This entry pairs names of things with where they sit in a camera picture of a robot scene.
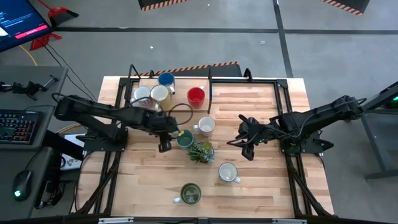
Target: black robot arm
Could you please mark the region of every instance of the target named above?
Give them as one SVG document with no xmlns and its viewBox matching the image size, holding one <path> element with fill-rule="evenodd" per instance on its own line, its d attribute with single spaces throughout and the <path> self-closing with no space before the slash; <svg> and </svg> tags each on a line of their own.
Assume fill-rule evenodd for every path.
<svg viewBox="0 0 398 224">
<path fill-rule="evenodd" d="M 271 140 L 286 140 L 291 147 L 305 141 L 310 135 L 336 121 L 359 119 L 362 108 L 354 97 L 342 96 L 334 102 L 306 112 L 284 113 L 270 119 L 269 124 L 260 124 L 254 118 L 239 115 L 243 123 L 239 125 L 239 135 L 227 144 L 241 147 L 242 155 L 254 158 L 254 145 Z"/>
<path fill-rule="evenodd" d="M 125 144 L 127 130 L 116 124 L 104 124 L 94 116 L 116 119 L 133 129 L 160 137 L 159 151 L 171 150 L 170 133 L 178 133 L 177 122 L 166 112 L 156 112 L 140 107 L 116 108 L 79 96 L 64 96 L 59 100 L 54 116 L 62 121 L 76 121 L 96 133 L 96 138 L 106 139 L 111 144 Z"/>
</svg>

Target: concrete floor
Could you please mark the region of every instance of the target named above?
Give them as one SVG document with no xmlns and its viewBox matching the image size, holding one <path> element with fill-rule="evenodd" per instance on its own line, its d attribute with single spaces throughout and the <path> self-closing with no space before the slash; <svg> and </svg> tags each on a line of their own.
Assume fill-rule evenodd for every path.
<svg viewBox="0 0 398 224">
<path fill-rule="evenodd" d="M 45 15 L 46 10 L 33 2 Z M 81 14 L 65 26 L 148 28 L 276 29 L 272 0 L 189 0 L 142 12 L 137 1 L 53 0 Z M 279 0 L 285 29 L 397 30 L 398 1 L 371 1 L 363 17 L 319 0 Z M 51 45 L 98 95 L 102 77 L 238 61 L 255 77 L 286 77 L 278 34 L 175 32 L 57 32 Z M 342 95 L 372 96 L 397 81 L 396 35 L 286 35 L 293 75 L 304 78 L 312 107 Z M 39 65 L 57 65 L 45 49 L 32 52 Z M 32 65 L 14 48 L 0 54 L 0 65 Z M 64 94 L 78 90 L 66 83 Z M 69 123 L 52 121 L 56 131 Z M 335 213 L 344 218 L 398 222 L 398 178 L 365 182 L 379 171 L 360 121 L 336 123 L 323 139 L 335 143 L 325 153 L 326 176 Z"/>
</svg>

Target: yellow and black striped tape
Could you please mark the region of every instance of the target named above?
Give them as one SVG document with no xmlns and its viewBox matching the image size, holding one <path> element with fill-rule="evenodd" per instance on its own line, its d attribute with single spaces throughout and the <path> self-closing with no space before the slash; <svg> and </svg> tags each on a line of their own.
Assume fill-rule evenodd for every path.
<svg viewBox="0 0 398 224">
<path fill-rule="evenodd" d="M 360 12 L 359 10 L 356 10 L 356 9 L 354 9 L 352 7 L 346 6 L 346 5 L 344 5 L 342 3 L 339 3 L 337 1 L 333 1 L 333 0 L 321 0 L 321 1 L 323 1 L 325 3 L 328 3 L 328 4 L 331 4 L 332 6 L 336 6 L 339 9 L 346 10 L 346 11 L 348 11 L 348 12 L 350 12 L 352 14 L 355 14 L 357 16 L 363 16 L 363 13 Z"/>
<path fill-rule="evenodd" d="M 213 64 L 212 67 L 225 66 L 225 65 L 238 65 L 238 62 L 216 63 L 216 64 Z M 165 72 L 183 72 L 183 71 L 203 69 L 203 68 L 208 68 L 208 67 L 209 67 L 209 65 L 198 65 L 198 66 L 192 66 L 192 67 L 186 67 L 186 68 L 175 68 L 175 69 L 170 69 L 170 70 L 156 71 L 156 72 L 154 72 L 154 74 L 160 75 Z M 140 73 L 139 75 L 140 76 L 149 76 L 149 72 Z"/>
<path fill-rule="evenodd" d="M 152 5 L 149 5 L 149 6 L 142 7 L 141 10 L 142 11 L 148 11 L 148 10 L 151 10 L 151 9 L 157 9 L 157 8 L 160 8 L 160 7 L 171 6 L 173 4 L 186 2 L 186 1 L 188 1 L 188 0 L 169 0 L 169 1 L 165 1 L 165 2 L 156 3 L 156 4 L 152 4 Z"/>
</svg>

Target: monitor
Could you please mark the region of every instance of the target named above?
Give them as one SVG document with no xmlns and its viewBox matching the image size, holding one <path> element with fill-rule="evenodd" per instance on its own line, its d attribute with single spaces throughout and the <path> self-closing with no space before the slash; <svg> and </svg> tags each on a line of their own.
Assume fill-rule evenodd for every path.
<svg viewBox="0 0 398 224">
<path fill-rule="evenodd" d="M 51 32 L 28 0 L 0 0 L 0 52 Z"/>
</svg>

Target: mug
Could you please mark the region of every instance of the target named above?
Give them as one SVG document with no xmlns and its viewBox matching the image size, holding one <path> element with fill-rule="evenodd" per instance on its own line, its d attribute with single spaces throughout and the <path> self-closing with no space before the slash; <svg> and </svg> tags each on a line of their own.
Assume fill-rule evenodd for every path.
<svg viewBox="0 0 398 224">
<path fill-rule="evenodd" d="M 205 101 L 205 91 L 203 91 L 204 88 L 204 86 L 201 86 L 200 88 L 194 87 L 188 90 L 187 97 L 192 108 L 199 109 L 202 106 L 203 102 Z"/>
<path fill-rule="evenodd" d="M 133 98 L 131 98 L 130 103 L 138 100 L 139 98 L 148 97 L 148 98 L 139 100 L 136 103 L 138 103 L 139 106 L 141 106 L 141 107 L 145 107 L 145 108 L 151 108 L 152 107 L 152 99 L 150 98 L 150 88 L 149 87 L 146 87 L 146 86 L 138 87 L 134 91 L 132 97 Z"/>
<path fill-rule="evenodd" d="M 230 162 L 225 162 L 220 166 L 218 175 L 223 181 L 241 183 L 241 179 L 238 177 L 238 169 Z"/>
<path fill-rule="evenodd" d="M 191 145 L 193 144 L 195 138 L 193 137 L 192 132 L 188 130 L 183 130 L 183 134 L 181 134 L 175 142 L 177 143 L 178 146 L 182 149 L 189 149 Z"/>
<path fill-rule="evenodd" d="M 203 117 L 199 120 L 198 125 L 194 125 L 193 129 L 206 137 L 211 136 L 214 129 L 216 128 L 216 122 L 211 117 Z"/>
<path fill-rule="evenodd" d="M 171 96 L 169 89 L 163 85 L 156 85 L 150 91 L 150 97 L 156 101 L 158 101 L 163 108 L 163 110 L 167 110 L 171 104 Z"/>
<path fill-rule="evenodd" d="M 187 203 L 189 205 L 194 205 L 198 203 L 201 199 L 201 190 L 199 186 L 194 183 L 187 183 L 182 186 L 180 191 L 180 196 L 173 200 L 174 204 L 181 202 Z"/>
<path fill-rule="evenodd" d="M 170 72 L 162 73 L 157 78 L 157 82 L 160 85 L 166 86 L 170 90 L 171 94 L 175 94 L 175 80 L 173 74 L 171 74 Z"/>
</svg>

